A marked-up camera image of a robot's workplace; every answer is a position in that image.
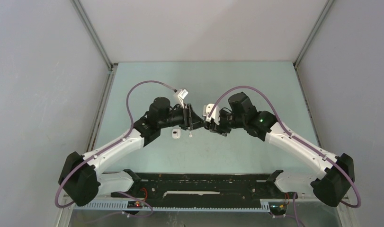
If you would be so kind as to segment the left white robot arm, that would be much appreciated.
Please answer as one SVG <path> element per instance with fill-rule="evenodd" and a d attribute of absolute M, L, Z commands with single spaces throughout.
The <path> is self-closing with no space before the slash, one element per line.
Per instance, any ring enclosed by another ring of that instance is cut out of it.
<path fill-rule="evenodd" d="M 107 174 L 105 171 L 116 161 L 146 147 L 157 139 L 161 130 L 179 127 L 182 130 L 203 128 L 207 122 L 198 116 L 191 104 L 171 106 L 170 100 L 158 97 L 149 110 L 118 138 L 84 154 L 72 152 L 63 165 L 58 183 L 59 189 L 71 198 L 72 203 L 85 206 L 96 196 L 112 192 L 124 192 L 129 197 L 140 193 L 141 185 L 125 171 Z"/>

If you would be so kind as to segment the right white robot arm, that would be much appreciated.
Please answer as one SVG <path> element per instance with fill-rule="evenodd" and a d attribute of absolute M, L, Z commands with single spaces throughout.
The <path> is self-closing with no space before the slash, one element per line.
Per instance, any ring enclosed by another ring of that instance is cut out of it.
<path fill-rule="evenodd" d="M 204 106 L 203 117 L 210 132 L 226 136 L 233 129 L 244 129 L 250 136 L 276 146 L 301 160 L 313 175 L 277 174 L 266 185 L 269 196 L 285 192 L 311 193 L 330 207 L 338 206 L 355 181 L 354 160 L 346 153 L 340 156 L 307 141 L 278 120 L 273 113 L 258 111 L 250 98 L 239 92 L 228 99 L 230 111 L 215 104 Z"/>

